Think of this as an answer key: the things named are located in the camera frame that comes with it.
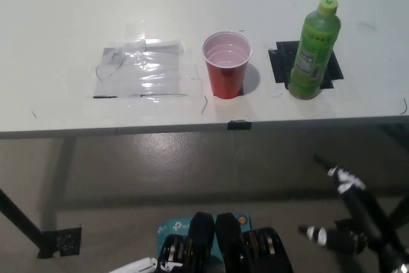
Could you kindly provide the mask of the left robot hand white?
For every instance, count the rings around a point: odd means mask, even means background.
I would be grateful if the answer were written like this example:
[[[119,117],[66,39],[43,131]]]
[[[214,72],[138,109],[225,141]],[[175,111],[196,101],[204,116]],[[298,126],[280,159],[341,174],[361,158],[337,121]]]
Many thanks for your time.
[[[156,258],[143,258],[124,265],[116,271],[122,273],[149,273],[155,271],[157,263],[158,261]]]

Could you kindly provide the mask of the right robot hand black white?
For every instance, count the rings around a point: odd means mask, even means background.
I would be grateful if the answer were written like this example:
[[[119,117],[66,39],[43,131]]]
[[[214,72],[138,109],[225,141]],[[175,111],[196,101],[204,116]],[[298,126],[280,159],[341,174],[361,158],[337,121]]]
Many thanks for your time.
[[[397,230],[408,225],[408,196],[387,215],[365,183],[353,173],[319,155],[351,217],[336,221],[335,229],[301,225],[298,232],[321,247],[355,256],[369,248],[378,257],[380,272],[408,272],[408,248]]]

